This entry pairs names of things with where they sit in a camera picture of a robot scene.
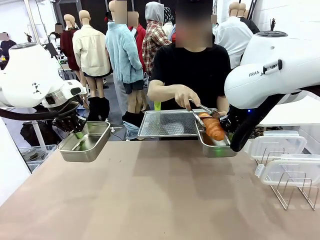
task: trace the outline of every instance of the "cream jacket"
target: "cream jacket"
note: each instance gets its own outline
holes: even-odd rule
[[[106,36],[90,25],[83,25],[73,35],[73,51],[80,69],[89,76],[99,77],[110,72],[106,54]]]

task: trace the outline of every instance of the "clear plastic lid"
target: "clear plastic lid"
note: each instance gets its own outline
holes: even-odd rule
[[[320,155],[316,154],[282,154],[282,160],[287,161],[318,161],[320,162]]]
[[[282,154],[300,154],[306,144],[303,136],[259,136],[252,141],[248,154],[260,162],[269,161]]]
[[[299,136],[299,133],[297,131],[291,131],[291,130],[271,130],[271,131],[264,131],[264,136]]]
[[[256,175],[266,185],[311,187],[320,182],[320,161],[277,159],[260,167]]]

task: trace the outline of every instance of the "shorts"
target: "shorts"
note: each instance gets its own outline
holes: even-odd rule
[[[105,74],[105,75],[102,75],[102,76],[90,76],[90,75],[86,74],[85,72],[83,72],[83,75],[85,77],[90,77],[90,78],[94,78],[94,79],[103,79],[103,78],[109,76],[110,74],[111,74],[111,71],[108,74]]]
[[[131,94],[133,90],[135,90],[135,91],[143,90],[144,85],[145,85],[144,80],[135,81],[133,83],[123,83],[125,93],[128,95]]]

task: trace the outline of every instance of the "metal container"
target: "metal container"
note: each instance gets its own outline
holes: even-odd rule
[[[71,132],[57,148],[67,162],[91,163],[96,160],[109,138],[110,123],[87,122],[82,132]]]
[[[196,130],[198,134],[198,139],[202,146],[203,154],[208,158],[227,158],[234,157],[237,155],[237,152],[233,151],[230,148],[230,140],[226,135],[224,141],[215,141],[206,134],[206,131],[202,127],[196,124]]]

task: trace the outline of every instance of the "stainless steel tray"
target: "stainless steel tray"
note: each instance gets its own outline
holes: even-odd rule
[[[195,124],[195,116],[187,110],[163,110],[146,111],[139,137],[163,138],[163,137],[196,137],[198,136]]]
[[[230,148],[230,140],[227,135],[225,135],[224,141],[215,141],[206,134],[206,131],[202,129],[202,126],[197,121],[194,124],[196,125],[197,136],[202,146],[203,155],[208,158],[227,158],[237,155],[237,152]]]
[[[87,122],[82,132],[71,132],[58,146],[67,162],[91,163],[96,160],[110,138],[110,123]]]

